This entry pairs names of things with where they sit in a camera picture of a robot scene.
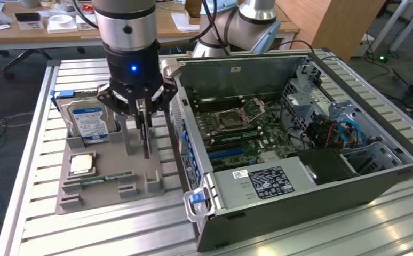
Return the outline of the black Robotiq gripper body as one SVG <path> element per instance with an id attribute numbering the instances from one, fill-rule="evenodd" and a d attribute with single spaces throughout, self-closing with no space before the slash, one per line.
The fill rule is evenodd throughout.
<path id="1" fill-rule="evenodd" d="M 163 84 L 159 70 L 159 41 L 136 51 L 120 51 L 103 44 L 111 74 L 111 88 L 123 97 L 151 98 Z"/>

